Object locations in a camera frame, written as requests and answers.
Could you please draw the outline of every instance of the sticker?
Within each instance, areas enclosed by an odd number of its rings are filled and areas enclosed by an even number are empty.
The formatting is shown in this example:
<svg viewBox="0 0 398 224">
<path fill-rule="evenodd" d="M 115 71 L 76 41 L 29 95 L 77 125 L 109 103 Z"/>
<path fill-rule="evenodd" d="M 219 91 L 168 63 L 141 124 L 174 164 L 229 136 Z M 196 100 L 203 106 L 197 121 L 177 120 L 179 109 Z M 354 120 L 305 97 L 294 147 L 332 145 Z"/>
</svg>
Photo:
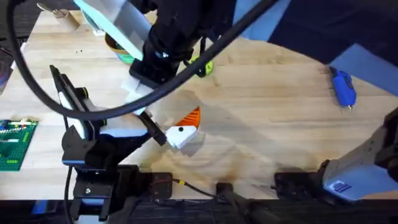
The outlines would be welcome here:
<svg viewBox="0 0 398 224">
<path fill-rule="evenodd" d="M 344 191 L 352 188 L 352 186 L 350 186 L 340 180 L 337 180 L 334 183 L 332 183 L 331 185 L 329 185 L 329 188 L 331 190 L 334 190 L 337 193 L 343 193 Z"/>
</svg>

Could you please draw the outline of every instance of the wooden tabletop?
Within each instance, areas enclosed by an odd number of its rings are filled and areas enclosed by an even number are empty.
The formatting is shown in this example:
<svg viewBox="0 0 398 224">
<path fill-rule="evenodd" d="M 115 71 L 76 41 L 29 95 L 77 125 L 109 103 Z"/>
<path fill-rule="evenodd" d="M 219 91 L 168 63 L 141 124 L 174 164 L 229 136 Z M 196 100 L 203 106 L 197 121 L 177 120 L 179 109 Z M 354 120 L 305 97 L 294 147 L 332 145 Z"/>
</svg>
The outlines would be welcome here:
<svg viewBox="0 0 398 224">
<path fill-rule="evenodd" d="M 93 35 L 80 12 L 73 15 L 82 25 L 68 33 L 51 14 L 41 13 L 24 50 L 30 70 L 54 99 L 51 64 L 75 86 L 87 87 L 96 105 L 123 104 L 127 92 L 120 86 L 129 66 L 103 37 Z M 354 78 L 357 103 L 352 112 L 341 109 L 322 64 L 265 42 L 235 40 L 213 63 L 211 75 L 193 77 L 151 109 L 167 127 L 201 106 L 198 137 L 181 151 L 149 141 L 123 163 L 172 172 L 208 192 L 227 181 L 245 197 L 275 198 L 269 187 L 275 171 L 317 170 L 325 159 L 339 158 L 369 138 L 398 106 L 397 97 Z M 0 172 L 0 199 L 61 199 L 67 175 L 61 162 L 62 117 L 34 96 L 17 70 L 0 96 L 0 107 L 2 119 L 39 120 L 21 171 Z M 181 185 L 174 185 L 173 197 L 203 198 Z"/>
</svg>

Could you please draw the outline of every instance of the green lego baseplate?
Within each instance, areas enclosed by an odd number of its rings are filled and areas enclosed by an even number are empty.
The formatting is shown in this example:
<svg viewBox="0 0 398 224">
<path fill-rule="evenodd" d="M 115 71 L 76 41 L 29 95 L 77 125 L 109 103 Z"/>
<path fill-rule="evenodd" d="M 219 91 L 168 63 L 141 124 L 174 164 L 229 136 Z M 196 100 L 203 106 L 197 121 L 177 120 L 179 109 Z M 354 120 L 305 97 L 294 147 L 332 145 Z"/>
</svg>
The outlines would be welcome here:
<svg viewBox="0 0 398 224">
<path fill-rule="evenodd" d="M 5 129 L 0 130 L 0 171 L 21 169 L 37 124 L 37 121 L 30 121 L 26 125 L 7 124 Z"/>
</svg>

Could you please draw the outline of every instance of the black cable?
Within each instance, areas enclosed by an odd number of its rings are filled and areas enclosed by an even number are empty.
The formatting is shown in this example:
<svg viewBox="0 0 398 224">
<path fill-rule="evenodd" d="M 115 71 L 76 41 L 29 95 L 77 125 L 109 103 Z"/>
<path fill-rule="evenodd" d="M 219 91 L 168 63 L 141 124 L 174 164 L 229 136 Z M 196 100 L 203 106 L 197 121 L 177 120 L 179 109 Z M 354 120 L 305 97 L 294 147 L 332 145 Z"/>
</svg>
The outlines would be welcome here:
<svg viewBox="0 0 398 224">
<path fill-rule="evenodd" d="M 183 210 L 186 208 L 182 202 L 177 202 L 175 205 L 168 205 L 164 203 L 157 202 L 155 200 L 152 201 L 154 204 L 160 206 L 160 207 L 165 207 L 165 208 L 174 208 L 174 209 L 181 209 Z M 189 207 L 189 210 L 194 210 L 194 211 L 204 211 L 204 212 L 210 212 L 210 210 L 206 210 L 204 208 L 195 208 L 193 206 Z"/>
<path fill-rule="evenodd" d="M 213 224 L 217 224 L 216 222 L 216 216 L 214 214 L 214 204 L 216 200 L 214 199 L 213 203 L 211 203 L 211 219 L 213 220 Z"/>
<path fill-rule="evenodd" d="M 185 202 L 191 203 L 191 204 L 186 205 L 187 207 L 194 207 L 194 206 L 205 205 L 207 203 L 210 203 L 211 200 L 206 200 L 206 202 L 195 202 L 195 203 L 194 202 L 189 202 L 189 201 L 186 200 Z"/>
<path fill-rule="evenodd" d="M 136 210 L 136 208 L 138 207 L 138 205 L 142 202 L 142 199 L 139 198 L 134 202 L 134 205 L 132 206 L 131 212 L 129 214 L 129 218 L 131 218 L 131 215 L 134 213 L 134 211 Z"/>
<path fill-rule="evenodd" d="M 72 217 L 70 216 L 70 212 L 69 212 L 69 204 L 68 204 L 68 200 L 69 200 L 69 185 L 70 185 L 70 177 L 72 175 L 72 166 L 68 167 L 68 175 L 67 175 L 67 181 L 65 182 L 65 191 L 63 193 L 63 206 L 64 206 L 64 211 L 65 211 L 65 216 L 67 218 L 67 223 L 68 224 L 73 224 L 73 220 Z"/>
<path fill-rule="evenodd" d="M 1 50 L 2 52 L 4 52 L 5 54 L 7 54 L 8 56 L 11 56 L 11 57 L 12 57 L 12 53 L 11 53 L 9 50 L 5 49 L 4 47 L 1 47 L 1 46 L 0 46 L 0 50 Z"/>
<path fill-rule="evenodd" d="M 174 181 L 174 182 L 180 183 L 179 179 L 172 179 L 172 180 L 167 180 L 167 181 L 168 182 Z M 161 182 L 163 182 L 163 180 L 158 180 L 155 183 L 157 184 L 157 183 L 161 183 Z M 183 209 L 185 207 L 189 207 L 191 210 L 192 210 L 192 207 L 199 206 L 199 205 L 204 205 L 204 204 L 207 204 L 207 203 L 212 201 L 212 200 L 209 200 L 209 201 L 206 201 L 206 202 L 197 202 L 197 203 L 194 203 L 194 204 L 191 204 L 191 205 L 185 205 L 186 201 L 182 200 L 180 202 L 175 202 L 174 204 L 170 205 L 170 204 L 166 204 L 166 203 L 160 203 L 160 202 L 154 200 L 154 194 L 153 194 L 153 191 L 151 191 L 151 190 L 150 190 L 150 196 L 151 196 L 151 201 L 153 203 L 157 204 L 158 206 L 168 207 L 168 208 L 179 208 L 179 209 Z"/>
<path fill-rule="evenodd" d="M 179 184 L 181 180 L 180 180 L 180 179 L 173 179 L 173 181 Z M 205 192 L 205 191 L 202 191 L 202 190 L 200 190 L 199 188 L 193 186 L 192 184 L 190 184 L 190 183 L 188 183 L 188 182 L 185 182 L 185 181 L 184 181 L 183 184 L 184 184 L 184 186 L 187 186 L 187 187 L 191 188 L 192 190 L 194 190 L 194 191 L 196 191 L 196 192 L 198 192 L 198 193 L 201 193 L 201 194 L 203 194 L 203 195 L 209 196 L 209 197 L 211 197 L 211 198 L 218 198 L 218 199 L 221 199 L 221 200 L 225 200 L 225 199 L 223 199 L 223 198 L 221 198 L 221 197 L 219 197 L 219 196 L 217 196 L 217 195 L 212 195 L 212 194 L 210 194 L 210 193 L 207 193 L 207 192 Z"/>
<path fill-rule="evenodd" d="M 63 117 L 63 124 L 65 125 L 65 129 L 68 131 L 69 124 L 68 124 L 68 118 L 66 116 Z"/>
<path fill-rule="evenodd" d="M 16 33 L 14 30 L 14 11 L 17 5 L 26 0 L 9 0 L 6 9 L 6 27 L 7 27 L 7 38 L 11 42 L 12 54 L 14 60 L 18 65 L 18 69 L 25 80 L 28 87 L 33 93 L 51 110 L 54 110 L 64 116 L 81 119 L 81 120 L 101 120 L 114 118 L 127 113 L 131 113 L 135 110 L 143 108 L 152 104 L 153 102 L 165 97 L 187 80 L 189 80 L 194 74 L 218 55 L 225 47 L 227 47 L 235 38 L 237 38 L 243 31 L 246 30 L 255 20 L 257 20 L 265 11 L 267 11 L 276 0 L 263 0 L 257 3 L 248 13 L 246 13 L 234 26 L 232 26 L 224 35 L 222 35 L 212 46 L 210 46 L 202 56 L 195 60 L 190 66 L 184 71 L 179 73 L 171 81 L 161 85 L 158 89 L 152 93 L 133 101 L 131 103 L 111 108 L 103 111 L 91 111 L 82 112 L 78 110 L 69 110 L 58 104 L 56 101 L 46 94 L 41 89 L 39 84 L 32 76 L 28 69 L 26 62 L 22 56 L 19 44 L 17 43 Z"/>
</svg>

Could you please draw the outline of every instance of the orange and white object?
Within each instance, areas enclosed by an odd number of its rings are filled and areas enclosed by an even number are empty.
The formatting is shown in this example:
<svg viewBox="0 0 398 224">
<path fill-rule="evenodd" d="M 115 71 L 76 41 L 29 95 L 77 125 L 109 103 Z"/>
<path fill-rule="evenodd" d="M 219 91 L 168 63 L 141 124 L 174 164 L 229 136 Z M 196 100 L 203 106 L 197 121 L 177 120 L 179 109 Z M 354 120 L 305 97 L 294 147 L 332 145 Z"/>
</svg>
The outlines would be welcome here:
<svg viewBox="0 0 398 224">
<path fill-rule="evenodd" d="M 187 142 L 193 139 L 200 124 L 200 107 L 186 115 L 175 126 L 166 131 L 167 142 L 173 147 L 181 149 Z"/>
</svg>

